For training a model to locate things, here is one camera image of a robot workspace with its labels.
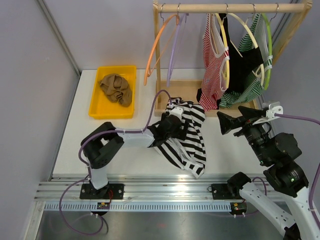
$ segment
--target brown cloth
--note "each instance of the brown cloth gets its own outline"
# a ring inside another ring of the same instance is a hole
[[[123,107],[129,107],[132,102],[132,91],[128,81],[119,74],[109,74],[99,82],[106,97],[113,103],[119,101]]]

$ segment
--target yellow hanger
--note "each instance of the yellow hanger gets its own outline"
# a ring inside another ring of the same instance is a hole
[[[221,21],[221,18],[219,17],[218,13],[215,13],[215,16],[216,16],[216,19],[218,20],[220,30],[222,33],[223,45],[225,48],[228,48],[227,36],[226,36],[224,24]],[[225,74],[223,74],[223,78],[225,79],[225,87],[228,88],[229,87],[229,80],[230,80],[230,63],[229,63],[228,59],[225,61]]]

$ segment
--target black garment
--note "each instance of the black garment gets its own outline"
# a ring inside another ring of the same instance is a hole
[[[198,101],[198,103],[200,102],[201,94],[202,94],[202,89],[199,88],[198,91],[196,92],[196,100]]]
[[[229,87],[226,93],[231,93],[232,91],[237,93],[243,93],[245,90],[245,80],[247,76],[256,67],[264,63],[262,58],[260,48],[253,48],[249,51],[240,52],[242,57],[239,55],[238,51],[232,45],[230,41],[229,31],[228,31],[228,18],[226,13],[219,13],[221,20],[225,17],[223,21],[223,27],[226,35],[226,41],[229,48],[229,64],[230,64],[230,78]]]

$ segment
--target orange hanger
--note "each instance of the orange hanger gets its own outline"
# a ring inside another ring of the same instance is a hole
[[[172,34],[171,34],[168,42],[165,44],[165,46],[164,46],[164,48],[163,48],[163,50],[162,50],[162,52],[161,52],[158,60],[155,62],[153,68],[150,69],[150,64],[151,64],[151,61],[152,61],[152,57],[153,57],[153,55],[154,55],[154,53],[155,53],[157,43],[158,43],[158,41],[159,41],[162,33],[164,32],[167,24],[170,22],[170,20],[171,20],[173,17],[175,17],[175,28],[174,28],[174,30],[173,30],[173,32],[172,32]],[[159,32],[158,32],[158,35],[156,36],[156,38],[155,38],[155,40],[154,40],[154,43],[153,43],[153,46],[152,46],[152,49],[151,49],[151,52],[150,52],[150,55],[149,55],[149,59],[148,59],[148,62],[147,62],[147,64],[146,64],[146,68],[145,68],[145,72],[144,72],[144,82],[143,82],[143,85],[144,85],[144,86],[147,85],[147,78],[150,77],[150,75],[151,75],[152,72],[154,71],[154,69],[155,69],[158,61],[160,60],[162,54],[163,54],[163,53],[165,52],[165,50],[167,49],[170,40],[172,39],[172,37],[173,37],[174,34],[175,34],[175,31],[176,31],[176,28],[177,28],[178,23],[179,23],[179,15],[178,15],[178,14],[173,14],[173,15],[171,15],[167,20],[165,20],[165,22],[163,23],[162,27],[160,28],[160,30],[159,30]]]

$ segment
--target wooden base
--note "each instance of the wooden base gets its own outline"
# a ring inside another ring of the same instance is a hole
[[[171,80],[170,81],[170,87],[167,87],[166,81],[161,81],[160,89],[167,90],[172,98],[181,97],[185,101],[193,101],[194,103],[197,103],[197,91],[199,88],[201,88],[201,82],[202,80]],[[160,94],[160,97],[158,97],[158,102],[155,105],[154,114],[159,117],[161,114],[165,111],[167,103],[168,103],[168,96],[162,92]],[[218,110],[211,110],[207,111],[205,115],[207,117],[216,117],[217,112],[223,112],[225,114],[228,114],[232,117],[239,117],[241,114],[238,110],[238,106],[245,106],[248,108],[254,108],[258,109],[258,105],[256,100],[253,100],[248,103],[237,103],[233,105],[230,108],[220,108]]]

